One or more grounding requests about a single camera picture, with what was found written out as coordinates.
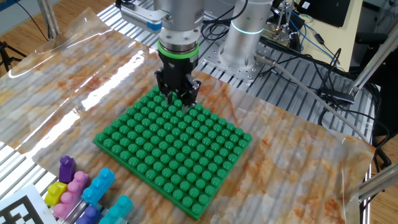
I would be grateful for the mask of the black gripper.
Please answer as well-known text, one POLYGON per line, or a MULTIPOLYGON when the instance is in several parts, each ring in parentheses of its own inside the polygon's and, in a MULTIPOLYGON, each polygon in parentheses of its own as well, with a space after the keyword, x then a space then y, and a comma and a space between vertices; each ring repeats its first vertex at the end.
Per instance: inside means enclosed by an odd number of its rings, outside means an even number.
POLYGON ((194 106, 201 81, 187 77, 187 75, 191 75, 196 67, 196 57, 177 59, 161 53, 160 59, 163 62, 163 67, 157 70, 154 75, 157 79, 159 91, 165 96, 166 103, 168 105, 172 103, 172 92, 176 92, 182 95, 184 106, 194 106))

